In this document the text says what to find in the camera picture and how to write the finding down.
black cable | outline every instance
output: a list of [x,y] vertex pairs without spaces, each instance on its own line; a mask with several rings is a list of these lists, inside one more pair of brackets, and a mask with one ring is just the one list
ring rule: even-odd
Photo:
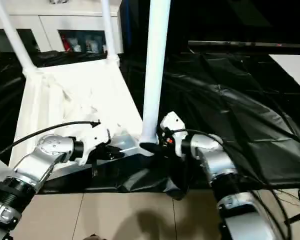
[[20,138],[19,140],[15,141],[14,143],[12,143],[11,145],[7,146],[5,149],[1,150],[0,151],[0,156],[5,153],[6,151],[8,151],[9,149],[13,148],[14,146],[30,139],[30,138],[33,138],[34,136],[37,136],[39,134],[42,134],[42,133],[45,133],[45,132],[48,132],[50,130],[53,130],[53,129],[57,129],[57,128],[61,128],[61,127],[64,127],[64,126],[69,126],[69,125],[76,125],[76,124],[90,124],[92,127],[95,127],[97,125],[100,124],[100,122],[94,122],[94,121],[70,121],[70,122],[65,122],[65,123],[61,123],[61,124],[57,124],[57,125],[54,125],[54,126],[50,126],[50,127],[47,127],[47,128],[44,128],[42,130],[39,130],[39,131],[36,131],[34,133],[31,133],[25,137],[22,137]]
[[264,203],[264,201],[261,200],[261,198],[254,192],[254,191],[249,191],[249,193],[252,194],[252,196],[259,202],[259,204],[264,208],[264,210],[266,211],[266,213],[270,216],[270,218],[272,219],[272,221],[274,222],[276,228],[279,230],[280,235],[282,236],[283,239],[286,238],[284,231],[282,230],[282,227],[280,226],[278,220],[276,219],[276,217],[274,216],[274,214],[272,213],[272,211],[270,211],[270,209],[267,207],[267,205]]
[[[216,141],[218,144],[220,144],[221,146],[224,146],[224,145],[227,145],[227,146],[230,146],[230,147],[233,147],[232,145],[228,144],[227,142],[221,142],[220,140],[218,140],[216,137],[213,137],[212,135],[209,135],[208,133],[204,132],[204,131],[200,131],[200,130],[195,130],[195,129],[188,129],[188,128],[183,128],[183,129],[178,129],[178,130],[172,130],[170,131],[172,134],[174,133],[179,133],[179,132],[188,132],[188,133],[196,133],[196,134],[202,134],[214,141]],[[271,192],[271,194],[273,195],[273,197],[275,198],[277,204],[279,205],[279,208],[283,214],[283,217],[284,217],[284,222],[286,223],[287,225],[287,228],[288,228],[288,232],[287,232],[287,237],[285,237],[284,235],[284,231],[282,230],[281,226],[279,225],[279,222],[277,219],[275,219],[273,213],[268,209],[268,207],[265,208],[265,210],[267,212],[269,212],[269,215],[271,218],[274,218],[272,219],[274,222],[275,222],[275,225],[279,228],[279,231],[280,231],[280,234],[282,235],[282,238],[283,239],[286,239],[286,240],[291,240],[292,239],[292,229],[291,229],[291,225],[290,225],[290,221],[289,221],[289,217],[288,217],[288,214],[286,212],[286,209],[284,208],[284,206],[282,205],[282,202],[279,200],[277,194],[274,192],[274,190],[272,189],[271,185],[269,184],[268,180],[266,179],[266,177],[260,172],[264,182],[258,180],[258,179],[255,179],[254,177],[251,177],[251,176],[246,176],[245,174],[242,174],[243,177],[249,177],[251,179],[253,179],[254,181],[257,181],[258,183],[261,183],[263,186],[266,187],[266,189],[268,191]],[[260,204],[262,206],[266,206],[261,199],[257,199],[258,202],[260,202]]]

shelf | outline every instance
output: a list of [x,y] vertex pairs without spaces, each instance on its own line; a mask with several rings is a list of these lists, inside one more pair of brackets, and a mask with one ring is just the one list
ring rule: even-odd
[[[112,17],[118,16],[122,0],[109,0]],[[4,0],[10,15],[102,16],[101,0],[69,0],[50,4],[49,0]]]

white cabinet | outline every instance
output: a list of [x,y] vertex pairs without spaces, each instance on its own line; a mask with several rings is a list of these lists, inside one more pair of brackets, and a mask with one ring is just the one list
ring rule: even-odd
[[[12,15],[11,21],[21,36],[28,52],[52,50],[39,16]],[[12,47],[0,20],[0,52],[12,52]]]
[[[106,47],[101,0],[4,0],[7,12],[28,50],[103,52]],[[110,0],[110,15],[116,53],[123,52],[119,8]],[[0,21],[0,52],[12,52]]]

red object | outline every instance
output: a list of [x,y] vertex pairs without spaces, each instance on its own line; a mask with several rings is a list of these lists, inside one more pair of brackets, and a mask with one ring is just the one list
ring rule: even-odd
[[71,46],[68,43],[68,41],[67,41],[67,39],[64,35],[61,35],[61,40],[62,40],[62,43],[63,43],[64,50],[66,52],[72,52]]

wire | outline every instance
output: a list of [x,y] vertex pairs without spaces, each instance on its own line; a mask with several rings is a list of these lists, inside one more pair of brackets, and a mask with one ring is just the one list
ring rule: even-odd
[[[220,140],[218,140],[216,137],[213,137],[212,135],[204,132],[204,131],[200,131],[200,130],[195,130],[195,129],[188,129],[188,128],[183,128],[183,129],[178,129],[178,130],[172,130],[170,131],[172,134],[174,133],[179,133],[179,132],[189,132],[189,133],[196,133],[196,134],[202,134],[214,141],[216,141],[218,144],[220,144],[221,146],[224,146],[224,145],[227,145],[227,146],[230,146],[230,147],[233,147],[232,145],[228,144],[227,142],[221,142]],[[283,229],[281,228],[278,220],[275,218],[275,216],[273,215],[273,213],[268,209],[268,207],[265,205],[265,203],[260,199],[258,198],[258,196],[251,191],[252,195],[254,197],[256,197],[257,201],[264,207],[264,209],[267,211],[267,213],[269,214],[269,216],[272,218],[272,220],[274,221],[276,227],[279,229],[280,231],[280,234],[282,235],[282,238],[283,239],[286,239],[286,240],[291,240],[292,239],[292,229],[291,229],[291,225],[290,225],[290,220],[289,220],[289,217],[288,217],[288,214],[286,212],[286,209],[284,208],[282,202],[280,201],[280,199],[278,198],[277,194],[275,193],[275,191],[271,188],[271,185],[269,184],[268,180],[266,179],[266,177],[262,174],[262,172],[260,172],[262,178],[263,178],[263,181],[265,182],[262,182],[258,179],[255,179],[254,177],[251,177],[251,176],[246,176],[245,174],[241,174],[243,177],[249,177],[251,179],[253,179],[254,181],[257,181],[259,183],[261,183],[263,186],[265,186],[265,188],[271,192],[271,194],[273,195],[273,197],[275,198],[275,201],[277,202],[277,204],[279,205],[280,207],[280,210],[283,214],[283,217],[284,217],[284,222],[286,223],[287,225],[287,228],[288,228],[288,231],[287,231],[287,237],[285,237],[285,234],[284,234],[284,231]]]
[[289,192],[283,191],[283,190],[281,190],[281,189],[277,189],[276,191],[278,191],[278,192],[280,192],[280,193],[283,193],[283,194],[286,194],[286,195],[288,195],[289,197],[291,197],[291,198],[293,198],[293,199],[296,199],[296,200],[298,200],[298,201],[300,202],[300,200],[299,200],[298,197],[296,197],[295,195],[293,195],[293,194],[291,194],[291,193],[289,193]]
[[5,149],[1,150],[0,151],[0,156],[5,153],[6,151],[8,151],[9,149],[12,149],[14,146],[30,139],[30,138],[33,138],[39,134],[42,134],[42,133],[45,133],[45,132],[48,132],[50,130],[53,130],[53,129],[57,129],[57,128],[61,128],[61,127],[64,127],[64,126],[69,126],[69,125],[76,125],[76,124],[90,124],[92,127],[95,127],[97,125],[100,124],[100,122],[95,122],[95,121],[70,121],[70,122],[65,122],[65,123],[61,123],[61,124],[57,124],[57,125],[53,125],[53,126],[50,126],[50,127],[47,127],[47,128],[44,128],[44,129],[41,129],[39,131],[36,131],[34,133],[31,133],[27,136],[24,136],[22,138],[20,138],[19,140],[13,142],[11,145],[7,146]]
[[270,211],[270,209],[267,207],[267,205],[261,200],[260,197],[258,197],[258,195],[253,192],[253,191],[249,191],[253,197],[260,203],[260,205],[264,208],[264,210],[266,211],[266,213],[270,216],[270,218],[272,219],[272,221],[274,222],[276,228],[278,228],[280,235],[282,236],[283,239],[286,238],[285,233],[282,229],[282,227],[280,226],[278,220],[276,219],[276,217],[274,216],[274,214],[272,213],[272,211]]
[[188,128],[183,128],[183,129],[178,129],[178,130],[172,130],[170,131],[172,134],[175,133],[180,133],[180,132],[189,132],[189,133],[196,133],[196,134],[202,134],[205,135],[206,137],[216,141],[218,144],[220,144],[221,146],[224,145],[224,143],[222,141],[220,141],[219,139],[217,139],[216,137],[204,132],[204,131],[200,131],[200,130],[194,130],[194,129],[188,129]]
[[299,205],[299,204],[295,204],[295,203],[293,203],[293,202],[290,202],[290,201],[284,200],[284,199],[282,199],[282,198],[280,198],[280,197],[278,197],[278,199],[279,199],[280,201],[282,201],[282,202],[285,202],[285,203],[291,204],[291,205],[293,205],[293,206],[300,207],[300,205]]

